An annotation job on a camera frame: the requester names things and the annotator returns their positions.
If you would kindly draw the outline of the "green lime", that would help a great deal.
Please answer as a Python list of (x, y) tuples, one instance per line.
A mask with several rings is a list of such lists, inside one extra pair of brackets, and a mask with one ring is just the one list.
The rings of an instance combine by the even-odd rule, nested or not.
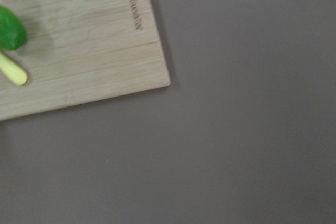
[(1, 50), (17, 50), (27, 42), (22, 21), (8, 8), (1, 6)]

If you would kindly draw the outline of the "wooden cutting board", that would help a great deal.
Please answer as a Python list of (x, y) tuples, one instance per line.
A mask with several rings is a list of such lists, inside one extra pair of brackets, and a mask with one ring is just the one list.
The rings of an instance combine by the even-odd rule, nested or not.
[(1, 0), (27, 43), (8, 55), (29, 74), (1, 77), (1, 119), (166, 87), (170, 76), (150, 0)]

